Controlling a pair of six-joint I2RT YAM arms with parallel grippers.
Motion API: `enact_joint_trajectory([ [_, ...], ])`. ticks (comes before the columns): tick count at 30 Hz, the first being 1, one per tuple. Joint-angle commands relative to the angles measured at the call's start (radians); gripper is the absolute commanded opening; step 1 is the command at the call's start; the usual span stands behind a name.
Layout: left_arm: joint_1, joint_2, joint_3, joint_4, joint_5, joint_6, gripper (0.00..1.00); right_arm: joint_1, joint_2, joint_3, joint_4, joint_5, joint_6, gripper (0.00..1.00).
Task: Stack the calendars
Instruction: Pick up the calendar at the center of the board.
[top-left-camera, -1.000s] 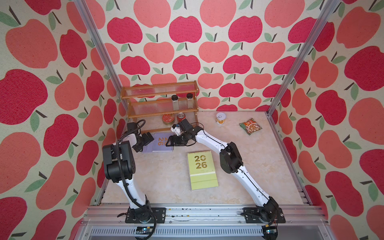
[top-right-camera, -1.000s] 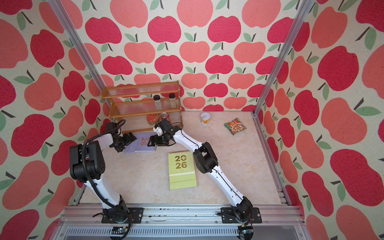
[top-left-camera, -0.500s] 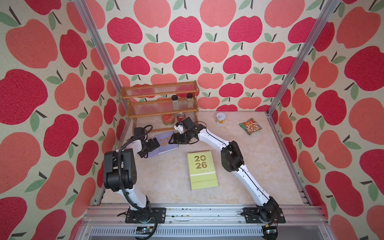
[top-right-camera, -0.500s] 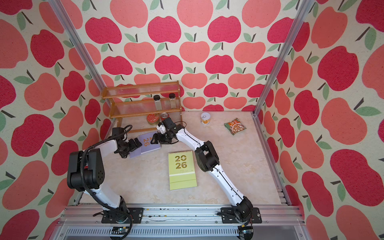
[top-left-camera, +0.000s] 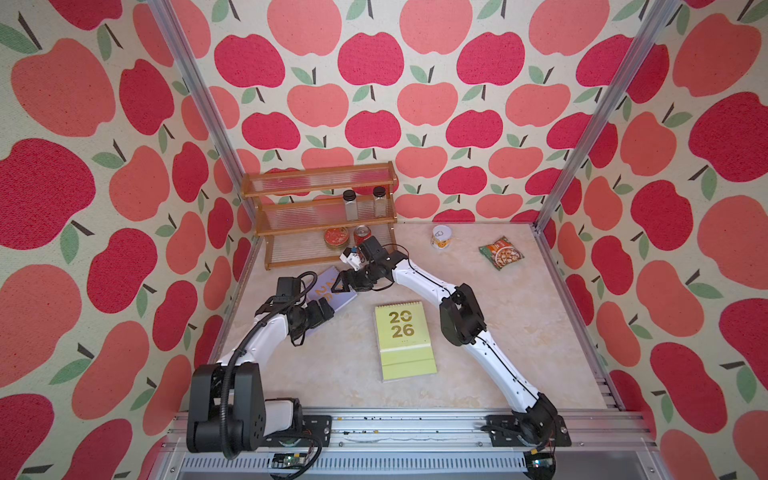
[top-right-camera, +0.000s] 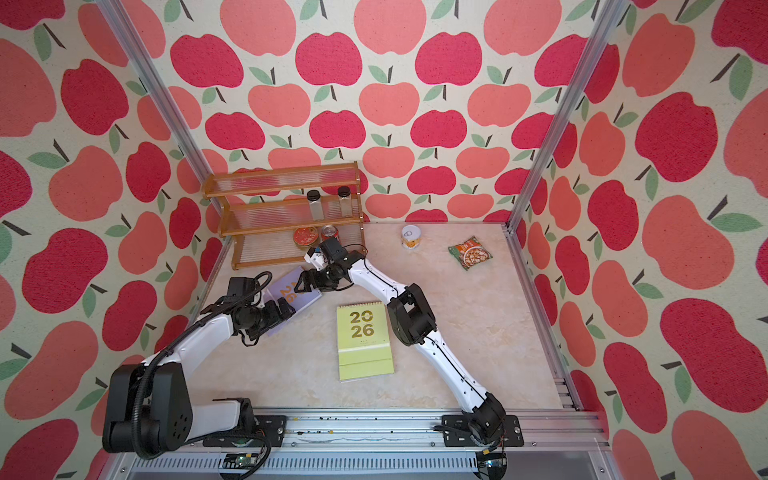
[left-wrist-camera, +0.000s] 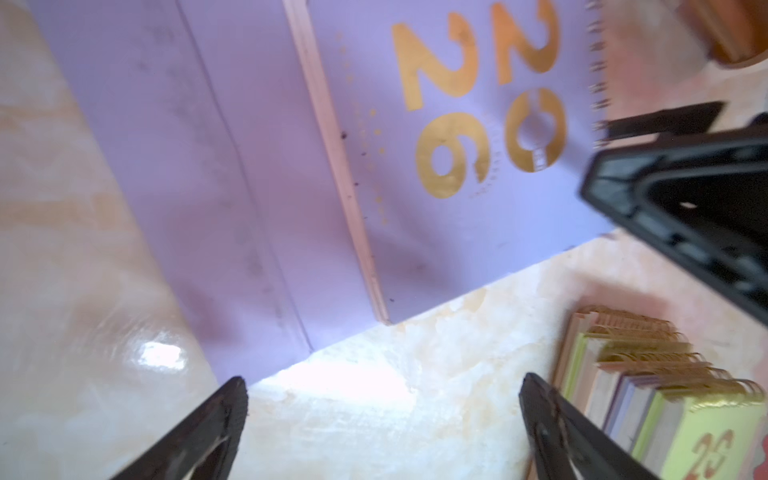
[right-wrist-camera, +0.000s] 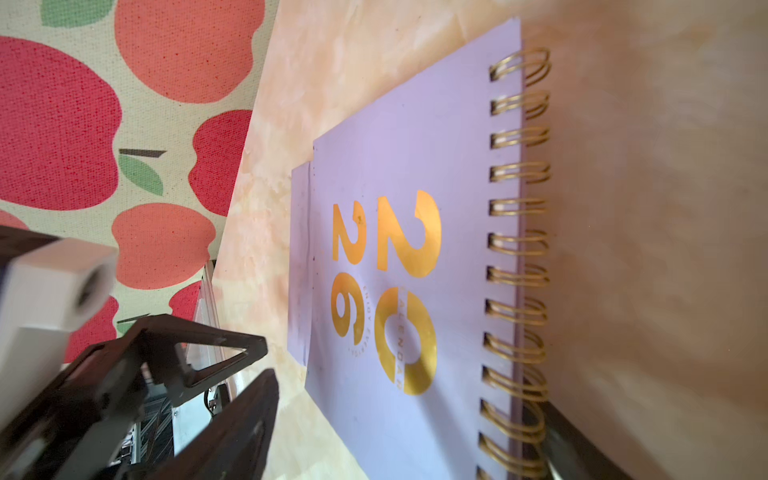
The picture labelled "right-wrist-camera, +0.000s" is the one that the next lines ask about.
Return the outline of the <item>purple calendar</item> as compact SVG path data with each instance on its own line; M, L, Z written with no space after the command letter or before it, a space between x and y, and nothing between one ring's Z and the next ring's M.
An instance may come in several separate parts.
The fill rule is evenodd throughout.
M549 51L512 18L319 137L292 173L289 348L371 479L544 479Z

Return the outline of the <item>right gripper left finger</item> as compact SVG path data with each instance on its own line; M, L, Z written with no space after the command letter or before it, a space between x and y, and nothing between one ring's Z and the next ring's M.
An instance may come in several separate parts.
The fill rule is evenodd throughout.
M161 465L151 479L260 479L279 402L274 370L255 378L180 452Z

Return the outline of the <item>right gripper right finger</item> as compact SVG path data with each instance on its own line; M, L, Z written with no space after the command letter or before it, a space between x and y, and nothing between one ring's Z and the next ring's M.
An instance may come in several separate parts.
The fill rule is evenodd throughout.
M522 420L525 458L545 460L547 479L630 479L552 403L541 402L539 394L524 401Z

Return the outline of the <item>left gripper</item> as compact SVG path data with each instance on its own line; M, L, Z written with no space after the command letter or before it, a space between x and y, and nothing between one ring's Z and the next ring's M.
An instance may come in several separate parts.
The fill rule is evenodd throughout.
M65 239L4 226L1 282L10 262ZM141 366L174 407L222 383L268 353L262 336L222 330L169 314L144 316L117 342L102 342L65 363L6 426L4 479L95 479L108 469L147 393Z

